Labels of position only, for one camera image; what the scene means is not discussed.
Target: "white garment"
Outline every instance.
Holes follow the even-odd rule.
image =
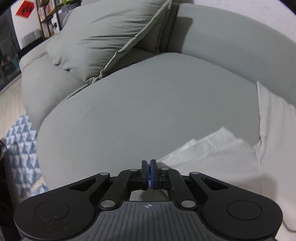
[[[291,231],[296,231],[296,109],[259,82],[257,88],[260,142],[256,146],[222,127],[160,159],[158,167],[168,166],[182,175],[198,171],[271,198],[284,216],[278,240],[295,241]]]

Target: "wall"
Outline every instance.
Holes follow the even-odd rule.
[[[175,0],[236,12],[262,22],[296,42],[296,15],[279,0]]]
[[[15,13],[18,11],[19,7],[22,5],[24,0],[18,0],[11,6],[11,15],[12,15],[12,21],[15,28],[15,34],[17,36],[17,40],[19,42],[20,48],[24,48],[25,44],[21,41],[21,39],[26,36],[27,34],[33,32],[36,29],[40,29],[40,24],[38,20],[38,13],[34,3],[34,10],[29,16],[28,19],[16,16]]]

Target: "gray sofa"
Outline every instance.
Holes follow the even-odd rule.
[[[296,105],[296,44],[225,10],[174,4],[160,54],[134,48],[90,86],[51,63],[48,41],[20,65],[50,189],[140,168],[141,160],[159,159],[222,126],[255,145],[257,81]]]

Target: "wooden floor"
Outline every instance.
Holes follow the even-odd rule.
[[[0,139],[7,130],[25,113],[22,101],[21,77],[0,94]]]

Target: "blue and white rug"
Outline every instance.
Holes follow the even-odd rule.
[[[48,191],[36,154],[37,131],[27,114],[22,115],[6,134],[7,159],[18,201]]]

